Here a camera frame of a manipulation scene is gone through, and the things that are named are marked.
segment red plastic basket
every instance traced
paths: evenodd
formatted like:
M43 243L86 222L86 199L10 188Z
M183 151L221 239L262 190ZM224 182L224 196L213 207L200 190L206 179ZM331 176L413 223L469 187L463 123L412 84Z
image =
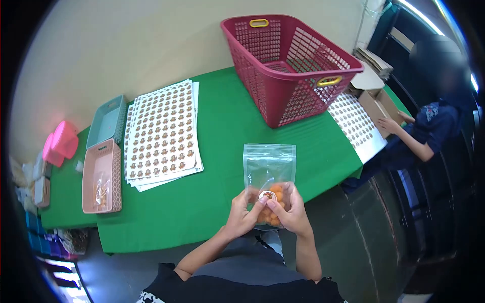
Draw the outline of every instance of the red plastic basket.
M286 15L221 22L239 78L266 123L324 112L362 64L302 21Z

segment floor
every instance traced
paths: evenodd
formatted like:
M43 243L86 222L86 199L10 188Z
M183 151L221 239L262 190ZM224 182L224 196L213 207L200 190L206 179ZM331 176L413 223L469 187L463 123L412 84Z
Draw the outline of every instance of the floor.
M380 174L349 196L334 187L305 204L323 275L338 283L348 302L397 302L414 271L400 264L405 242L393 190ZM286 264L295 269L296 237L286 230L280 237ZM177 264L199 244L109 256L93 230L79 272L94 303L135 302L155 278L158 262Z

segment hand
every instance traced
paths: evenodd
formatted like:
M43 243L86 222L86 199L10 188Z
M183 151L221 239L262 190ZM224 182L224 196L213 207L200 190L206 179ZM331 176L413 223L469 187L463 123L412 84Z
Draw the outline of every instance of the hand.
M397 111L397 114L400 115L407 123L414 123L416 121L413 117L403 111Z
M390 132L391 134L396 134L400 129L401 126L397 124L396 121L388 118L379 118L377 123L385 130Z
M298 193L296 186L292 182L286 182L282 186L283 196L289 197L289 204L291 206L288 212L276 201L268 200L266 204L278 216L281 224L289 231L295 233L297 236L306 236L312 233L310 221L305 211L303 199Z
M251 201L257 197L258 193L258 190L250 187L249 200ZM237 197L232 199L231 212L226 225L223 227L223 232L231 239L235 239L253 229L259 213L266 206L266 201L268 201L268 197L263 196L261 200L254 203L251 211L248 211L247 200L244 191L242 191Z

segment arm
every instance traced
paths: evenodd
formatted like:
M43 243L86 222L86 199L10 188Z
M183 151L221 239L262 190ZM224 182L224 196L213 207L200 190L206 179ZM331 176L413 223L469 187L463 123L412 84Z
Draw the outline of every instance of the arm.
M404 129L400 128L396 135L409 147L409 149L416 155L421 161L426 162L431 159L435 152L429 147L428 143L421 144L408 134Z
M258 191L250 189L250 198L257 193ZM214 237L186 255L174 268L174 271L183 281L187 281L199 267L214 261L232 240L253 229L267 200L268 197L262 197L261 200L254 203L251 211L247 211L247 202L244 191L242 191L232 199L231 212L226 225L221 227Z
M382 128L391 134L397 135L404 142L404 144L406 144L406 146L409 147L409 149L423 162L428 161L435 155L435 152L429 147L428 143L419 143L404 129L402 129L399 124L396 123L396 121L392 119L379 118L377 123L379 123Z
M322 267L311 228L306 235L296 235L296 271L315 283L322 278Z
M303 199L293 183L286 182L282 187L284 196L290 197L291 209L286 212L278 202L273 200L268 200L267 205L278 216L281 224L296 234L296 271L308 280L318 283L322 278L322 266Z
M194 272L207 263L216 259L216 257L226 248L226 246L233 240L227 233L224 232L225 226L202 245L191 251L186 255L175 267L174 271L180 278L186 281Z

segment stack of sticker sheets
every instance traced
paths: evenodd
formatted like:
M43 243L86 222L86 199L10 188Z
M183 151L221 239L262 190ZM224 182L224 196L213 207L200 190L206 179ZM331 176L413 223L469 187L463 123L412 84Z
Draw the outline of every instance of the stack of sticker sheets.
M138 96L128 107L125 180L138 191L204 170L197 142L199 83L190 79Z
M342 93L327 110L349 139L362 164L386 146L387 141L355 96Z

